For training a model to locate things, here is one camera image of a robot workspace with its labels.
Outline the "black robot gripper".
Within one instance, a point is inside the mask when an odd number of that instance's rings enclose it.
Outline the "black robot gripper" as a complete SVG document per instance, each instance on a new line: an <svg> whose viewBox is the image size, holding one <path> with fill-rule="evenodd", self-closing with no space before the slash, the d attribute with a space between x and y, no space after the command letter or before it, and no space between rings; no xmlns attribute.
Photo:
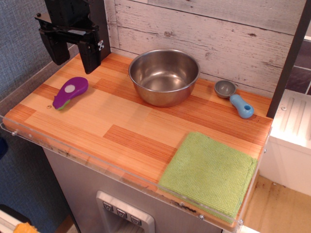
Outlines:
<svg viewBox="0 0 311 233"><path fill-rule="evenodd" d="M46 13L37 13L39 33L52 61L70 58L68 43L78 45L86 74L101 64L99 26L90 20L90 0L46 0Z"/></svg>

